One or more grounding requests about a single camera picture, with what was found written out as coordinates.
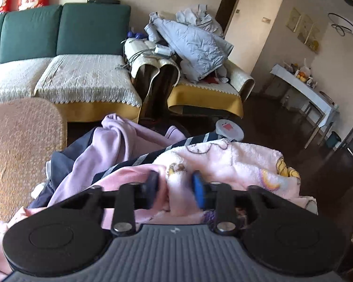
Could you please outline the pink cartoon fleece garment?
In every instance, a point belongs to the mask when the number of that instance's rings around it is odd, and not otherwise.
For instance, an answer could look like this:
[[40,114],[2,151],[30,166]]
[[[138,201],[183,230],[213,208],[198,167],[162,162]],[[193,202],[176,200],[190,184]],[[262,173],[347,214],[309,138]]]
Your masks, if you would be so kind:
[[[257,185],[298,206],[316,211],[312,197],[300,195],[300,175],[288,167],[281,152],[260,145],[218,139],[166,150],[151,164],[122,167],[94,184],[105,190],[117,189],[131,180],[144,181],[150,171],[160,174],[160,196],[151,210],[139,210],[137,223],[198,223],[206,218],[199,210],[187,182],[198,170],[207,181],[221,181],[236,190]],[[226,281],[242,279],[244,268],[229,253],[216,257],[191,255],[184,244],[167,242],[153,234],[142,250],[111,257],[109,264],[127,271],[128,278],[140,281]]]

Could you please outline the white side table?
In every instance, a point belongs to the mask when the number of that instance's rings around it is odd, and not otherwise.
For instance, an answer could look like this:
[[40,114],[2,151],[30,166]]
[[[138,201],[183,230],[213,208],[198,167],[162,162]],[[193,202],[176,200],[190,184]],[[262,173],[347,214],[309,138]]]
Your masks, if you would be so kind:
[[311,87],[299,80],[296,76],[292,75],[279,64],[276,64],[270,73],[273,76],[280,78],[284,82],[288,83],[291,87],[299,91],[299,93],[303,94],[308,99],[309,102],[304,109],[302,117],[307,118],[308,114],[311,112],[311,109],[315,110],[318,114],[318,119],[314,123],[313,131],[304,148],[306,149],[311,144],[321,128],[324,127],[325,131],[319,140],[319,144],[321,144],[328,134],[328,131],[333,127],[333,124],[339,115],[337,106],[330,104],[330,102],[325,97],[323,97],[322,94],[316,92],[314,89],[311,89]]

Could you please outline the green sofa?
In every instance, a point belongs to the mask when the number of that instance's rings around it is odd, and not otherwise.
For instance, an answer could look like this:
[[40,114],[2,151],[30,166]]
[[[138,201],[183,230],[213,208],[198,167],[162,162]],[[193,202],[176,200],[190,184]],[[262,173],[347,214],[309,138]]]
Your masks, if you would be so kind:
[[136,120],[142,101],[123,51],[130,16],[130,6],[93,3],[0,15],[0,104],[41,98],[69,122]]

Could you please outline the lilac garment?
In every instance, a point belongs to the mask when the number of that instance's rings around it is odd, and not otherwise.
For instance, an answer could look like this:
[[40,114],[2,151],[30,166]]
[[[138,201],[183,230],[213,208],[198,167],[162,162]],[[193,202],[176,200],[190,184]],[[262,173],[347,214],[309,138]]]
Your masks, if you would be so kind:
[[96,174],[119,163],[164,148],[185,139],[175,126],[160,133],[122,118],[105,116],[102,125],[94,129],[88,146],[72,161],[71,170],[63,176],[50,201],[52,206],[89,187]]

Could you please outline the grey quilted jacket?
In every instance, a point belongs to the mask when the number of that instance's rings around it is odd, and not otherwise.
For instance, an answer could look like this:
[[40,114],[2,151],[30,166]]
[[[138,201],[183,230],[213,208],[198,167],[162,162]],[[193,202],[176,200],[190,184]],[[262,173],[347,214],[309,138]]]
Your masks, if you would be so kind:
[[172,19],[150,13],[149,23],[181,58],[182,73],[192,83],[222,67],[234,48],[205,4],[179,11]]

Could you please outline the navy striped garment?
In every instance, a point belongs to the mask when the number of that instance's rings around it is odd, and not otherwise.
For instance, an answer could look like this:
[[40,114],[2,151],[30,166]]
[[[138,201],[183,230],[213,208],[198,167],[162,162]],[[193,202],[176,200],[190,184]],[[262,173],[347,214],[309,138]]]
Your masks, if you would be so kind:
[[186,138],[174,126],[165,136],[137,125],[96,127],[65,150],[52,154],[49,180],[29,207],[56,204],[122,167],[151,164],[166,150],[219,138],[215,132]]

